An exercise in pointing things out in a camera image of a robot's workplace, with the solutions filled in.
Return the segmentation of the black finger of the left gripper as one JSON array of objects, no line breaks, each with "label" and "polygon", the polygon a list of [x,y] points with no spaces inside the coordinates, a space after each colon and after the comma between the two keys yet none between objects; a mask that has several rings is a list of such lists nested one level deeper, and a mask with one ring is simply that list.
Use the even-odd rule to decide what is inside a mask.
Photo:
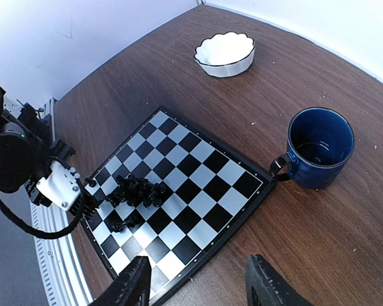
[{"label": "black finger of the left gripper", "polygon": [[83,204],[82,220],[91,220],[98,208],[98,200],[91,195],[85,188],[81,191],[81,204]]}]

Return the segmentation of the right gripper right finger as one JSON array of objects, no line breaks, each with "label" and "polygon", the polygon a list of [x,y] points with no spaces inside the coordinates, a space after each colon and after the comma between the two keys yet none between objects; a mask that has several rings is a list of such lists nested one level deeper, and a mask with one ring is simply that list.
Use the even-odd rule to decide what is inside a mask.
[{"label": "right gripper right finger", "polygon": [[312,305],[260,254],[248,257],[245,283],[247,305]]}]

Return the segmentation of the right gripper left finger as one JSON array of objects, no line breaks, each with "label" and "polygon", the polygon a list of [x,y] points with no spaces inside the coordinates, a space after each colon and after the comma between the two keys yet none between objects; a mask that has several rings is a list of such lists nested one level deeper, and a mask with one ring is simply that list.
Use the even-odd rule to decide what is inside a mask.
[{"label": "right gripper left finger", "polygon": [[136,256],[112,284],[94,300],[94,305],[149,305],[151,265],[147,256]]}]

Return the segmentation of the black chess piece corner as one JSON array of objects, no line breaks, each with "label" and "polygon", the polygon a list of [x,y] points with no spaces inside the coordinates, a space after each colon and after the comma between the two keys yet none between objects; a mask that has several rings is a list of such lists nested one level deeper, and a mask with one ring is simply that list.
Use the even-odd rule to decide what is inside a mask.
[{"label": "black chess piece corner", "polygon": [[85,179],[84,179],[84,182],[86,182],[87,185],[88,185],[89,187],[91,187],[91,188],[94,188],[94,187],[96,187],[96,185],[97,185],[97,182],[95,181],[95,179],[85,178]]}]

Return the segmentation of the black chess piece lone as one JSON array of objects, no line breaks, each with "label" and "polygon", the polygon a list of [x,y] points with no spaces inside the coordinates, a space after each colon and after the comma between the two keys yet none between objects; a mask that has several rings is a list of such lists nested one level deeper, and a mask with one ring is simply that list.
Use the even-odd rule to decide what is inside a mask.
[{"label": "black chess piece lone", "polygon": [[138,225],[140,222],[140,216],[138,214],[134,215],[129,215],[125,220],[124,220],[124,225],[127,228],[134,228],[136,225]]}]

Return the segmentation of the folding black silver chessboard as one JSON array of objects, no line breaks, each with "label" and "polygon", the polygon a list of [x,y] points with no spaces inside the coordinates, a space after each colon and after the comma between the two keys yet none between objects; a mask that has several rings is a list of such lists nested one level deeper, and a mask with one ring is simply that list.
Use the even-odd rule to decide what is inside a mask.
[{"label": "folding black silver chessboard", "polygon": [[[160,207],[116,208],[105,200],[132,174],[164,182]],[[275,185],[264,170],[165,108],[150,116],[94,173],[99,202],[82,223],[112,277],[136,256],[151,265],[151,305],[165,303],[229,241]],[[127,228],[124,220],[138,214]]]}]

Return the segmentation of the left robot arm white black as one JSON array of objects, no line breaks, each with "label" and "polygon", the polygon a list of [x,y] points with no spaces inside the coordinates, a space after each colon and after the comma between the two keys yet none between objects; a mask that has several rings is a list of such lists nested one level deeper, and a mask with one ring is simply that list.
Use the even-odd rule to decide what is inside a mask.
[{"label": "left robot arm white black", "polygon": [[71,214],[83,207],[83,219],[90,220],[99,201],[79,187],[79,174],[68,165],[75,149],[53,139],[51,115],[41,118],[25,103],[14,116],[4,107],[5,94],[0,86],[0,191],[24,187],[35,205],[55,205]]}]

